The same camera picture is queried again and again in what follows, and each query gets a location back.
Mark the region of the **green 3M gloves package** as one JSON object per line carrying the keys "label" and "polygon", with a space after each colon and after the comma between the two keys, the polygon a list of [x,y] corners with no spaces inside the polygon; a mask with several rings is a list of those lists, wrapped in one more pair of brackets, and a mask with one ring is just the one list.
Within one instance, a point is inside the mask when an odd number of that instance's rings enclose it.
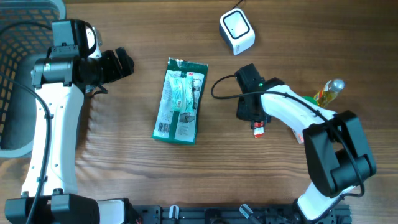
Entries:
{"label": "green 3M gloves package", "polygon": [[[194,145],[197,134],[198,110],[205,87],[208,65],[169,58],[165,73],[162,96],[155,122],[153,139],[176,144]],[[171,107],[170,77],[193,77],[193,114],[180,113]]]}

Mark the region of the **red white tube package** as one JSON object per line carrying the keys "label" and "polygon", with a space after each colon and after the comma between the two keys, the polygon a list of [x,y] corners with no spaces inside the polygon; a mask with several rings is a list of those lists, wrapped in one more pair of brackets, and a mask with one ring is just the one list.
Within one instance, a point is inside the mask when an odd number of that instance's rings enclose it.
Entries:
{"label": "red white tube package", "polygon": [[255,138],[260,138],[264,135],[265,131],[264,131],[264,122],[257,122],[255,121],[253,123],[253,131],[254,131],[254,137]]}

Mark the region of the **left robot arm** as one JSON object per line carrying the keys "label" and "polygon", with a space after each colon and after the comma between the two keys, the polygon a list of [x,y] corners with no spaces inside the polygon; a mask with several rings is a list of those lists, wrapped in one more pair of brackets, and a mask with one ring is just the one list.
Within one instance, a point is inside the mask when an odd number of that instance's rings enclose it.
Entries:
{"label": "left robot arm", "polygon": [[127,198],[94,200],[78,194],[75,150],[86,90],[134,71],[124,48],[99,51],[94,28],[83,20],[53,22],[53,46],[36,61],[27,91],[37,105],[30,168],[21,196],[5,204],[11,223],[140,223]]}

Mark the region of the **yellow oil bottle silver cap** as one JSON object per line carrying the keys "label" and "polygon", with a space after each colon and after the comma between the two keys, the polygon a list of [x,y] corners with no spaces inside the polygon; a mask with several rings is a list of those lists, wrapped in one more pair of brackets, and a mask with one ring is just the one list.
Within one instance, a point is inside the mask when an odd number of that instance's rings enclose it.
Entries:
{"label": "yellow oil bottle silver cap", "polygon": [[342,79],[329,80],[325,86],[313,97],[319,107],[326,107],[331,103],[345,88]]}

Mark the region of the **Knorr jar green lid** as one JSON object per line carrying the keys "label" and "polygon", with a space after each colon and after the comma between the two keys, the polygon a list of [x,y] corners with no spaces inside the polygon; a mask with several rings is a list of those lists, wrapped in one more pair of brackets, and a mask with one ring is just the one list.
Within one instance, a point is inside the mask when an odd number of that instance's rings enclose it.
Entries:
{"label": "Knorr jar green lid", "polygon": [[304,96],[303,98],[306,99],[307,101],[313,103],[314,105],[318,106],[317,101],[314,98],[312,98],[311,96]]}

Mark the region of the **pink Kleenex tissue pack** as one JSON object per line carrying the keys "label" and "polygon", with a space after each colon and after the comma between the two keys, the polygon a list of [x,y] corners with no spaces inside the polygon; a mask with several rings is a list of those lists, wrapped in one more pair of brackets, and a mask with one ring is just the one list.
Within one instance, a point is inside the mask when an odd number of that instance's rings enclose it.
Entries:
{"label": "pink Kleenex tissue pack", "polygon": [[296,132],[295,130],[292,130],[294,136],[296,137],[296,140],[298,141],[299,144],[303,144],[304,143],[304,138],[303,136],[299,133]]}

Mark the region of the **teal toothbrush package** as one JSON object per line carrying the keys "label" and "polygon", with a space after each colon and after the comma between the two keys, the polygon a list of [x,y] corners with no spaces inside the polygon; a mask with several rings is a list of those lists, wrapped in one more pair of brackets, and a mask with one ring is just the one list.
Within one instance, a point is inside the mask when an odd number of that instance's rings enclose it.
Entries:
{"label": "teal toothbrush package", "polygon": [[193,114],[193,77],[170,77],[171,107],[180,113]]}

